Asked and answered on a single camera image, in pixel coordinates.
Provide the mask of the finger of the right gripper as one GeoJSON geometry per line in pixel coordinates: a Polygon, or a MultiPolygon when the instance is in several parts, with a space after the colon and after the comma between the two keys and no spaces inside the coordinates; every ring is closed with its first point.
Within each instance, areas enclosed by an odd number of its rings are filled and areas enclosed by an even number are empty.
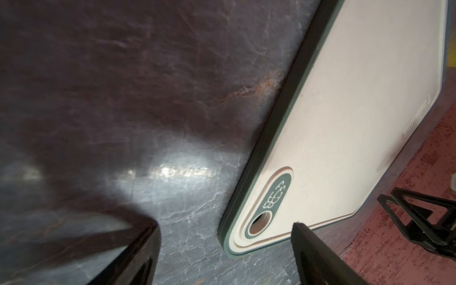
{"type": "Polygon", "coordinates": [[[403,236],[411,243],[420,246],[426,251],[441,257],[455,260],[456,258],[456,202],[445,198],[438,198],[431,195],[421,194],[394,188],[391,195],[381,194],[377,201],[391,217],[403,236]],[[406,200],[407,197],[437,205],[446,209],[446,213],[432,224],[428,218],[433,211],[406,200]],[[393,209],[389,206],[399,206],[411,217],[411,221],[404,224],[393,209]]]}

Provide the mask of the beige cutting board green rim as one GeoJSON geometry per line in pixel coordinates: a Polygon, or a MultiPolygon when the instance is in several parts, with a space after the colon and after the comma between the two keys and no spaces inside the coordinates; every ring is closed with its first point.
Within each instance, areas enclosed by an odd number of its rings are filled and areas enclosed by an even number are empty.
{"type": "Polygon", "coordinates": [[[218,227],[238,258],[354,216],[438,98],[450,1],[321,1],[218,227]]]}

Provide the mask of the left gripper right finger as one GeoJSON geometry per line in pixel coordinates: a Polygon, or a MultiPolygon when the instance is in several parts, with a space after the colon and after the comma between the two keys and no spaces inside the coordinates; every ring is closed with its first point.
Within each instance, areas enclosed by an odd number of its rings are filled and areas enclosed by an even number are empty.
{"type": "Polygon", "coordinates": [[[291,243],[302,285],[367,284],[305,224],[293,224],[291,243]]]}

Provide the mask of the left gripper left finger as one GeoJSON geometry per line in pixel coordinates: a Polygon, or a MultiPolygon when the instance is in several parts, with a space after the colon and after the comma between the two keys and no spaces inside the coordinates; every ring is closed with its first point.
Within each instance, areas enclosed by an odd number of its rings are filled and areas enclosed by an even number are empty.
{"type": "Polygon", "coordinates": [[[159,225],[142,231],[89,285],[150,285],[161,247],[159,225]]]}

